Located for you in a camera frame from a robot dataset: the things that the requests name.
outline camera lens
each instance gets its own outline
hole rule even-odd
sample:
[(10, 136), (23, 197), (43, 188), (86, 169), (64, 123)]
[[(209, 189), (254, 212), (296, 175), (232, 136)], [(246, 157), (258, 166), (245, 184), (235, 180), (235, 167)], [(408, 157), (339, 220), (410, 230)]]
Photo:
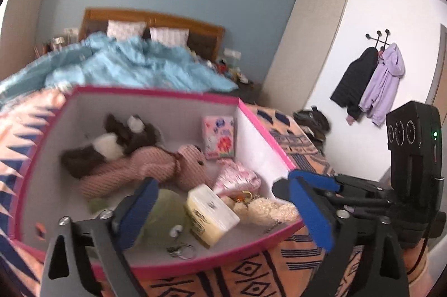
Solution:
[(404, 125), (402, 124), (402, 122), (397, 122), (396, 123), (396, 129), (395, 132), (396, 134), (396, 142), (398, 145), (403, 145), (404, 144), (404, 138), (405, 138), (405, 131), (404, 131)]
[(393, 141), (394, 141), (394, 129), (393, 129), (393, 126), (389, 126), (388, 127), (388, 139), (389, 139), (390, 143), (393, 143)]
[(407, 141), (410, 144), (413, 144), (416, 139), (416, 127), (412, 120), (409, 120), (407, 123)]

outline purple hoodie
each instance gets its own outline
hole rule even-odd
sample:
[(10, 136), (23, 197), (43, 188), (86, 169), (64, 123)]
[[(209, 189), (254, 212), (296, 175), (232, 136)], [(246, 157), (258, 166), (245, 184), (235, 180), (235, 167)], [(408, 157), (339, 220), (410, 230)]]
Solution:
[(391, 110), (401, 76), (405, 74), (404, 59), (395, 43), (388, 46), (363, 93), (358, 107), (372, 118), (376, 126), (385, 122)]

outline blue blanket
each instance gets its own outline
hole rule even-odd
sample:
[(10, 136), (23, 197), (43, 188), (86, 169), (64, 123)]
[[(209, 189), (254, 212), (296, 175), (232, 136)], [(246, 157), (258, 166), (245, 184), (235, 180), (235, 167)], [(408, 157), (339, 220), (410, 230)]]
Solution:
[(61, 82), (191, 92), (237, 89), (229, 79), (194, 62), (184, 48), (169, 48), (140, 37), (116, 41), (95, 33), (78, 44), (39, 58), (2, 81), (0, 105)]

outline wooden headboard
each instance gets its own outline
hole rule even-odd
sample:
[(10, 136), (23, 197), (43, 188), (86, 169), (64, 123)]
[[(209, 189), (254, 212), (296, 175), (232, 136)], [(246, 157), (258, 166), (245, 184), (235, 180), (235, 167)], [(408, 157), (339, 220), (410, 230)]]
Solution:
[(86, 8), (79, 39), (83, 40), (93, 32), (106, 32), (109, 20), (146, 22), (147, 28), (143, 35), (145, 39), (150, 38), (150, 27), (187, 28), (189, 29), (188, 47), (199, 56), (211, 61), (217, 59), (225, 34), (225, 28), (221, 26), (170, 14), (120, 8)]

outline coat rack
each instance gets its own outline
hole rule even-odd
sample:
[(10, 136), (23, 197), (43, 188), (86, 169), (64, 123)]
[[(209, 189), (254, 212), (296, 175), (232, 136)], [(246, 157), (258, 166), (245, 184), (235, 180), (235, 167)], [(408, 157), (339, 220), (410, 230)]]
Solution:
[[(380, 40), (380, 38), (382, 37), (382, 32), (380, 32), (380, 31), (377, 31), (377, 38), (376, 38), (376, 39), (374, 39), (373, 37), (371, 37), (370, 34), (366, 34), (366, 38), (367, 38), (368, 40), (375, 40), (375, 41), (376, 41), (376, 43), (375, 43), (375, 47), (376, 47), (376, 48), (377, 48), (377, 45), (379, 44), (379, 42), (383, 43), (384, 45), (388, 45), (388, 46), (390, 46), (390, 44), (387, 43), (387, 41), (388, 41), (388, 36), (391, 35), (391, 32), (390, 32), (390, 30), (385, 30), (385, 33), (387, 34), (387, 38), (385, 39), (385, 42), (383, 42), (383, 41)], [(382, 46), (382, 47), (381, 47), (381, 50), (384, 51), (384, 50), (385, 50), (385, 46)]]

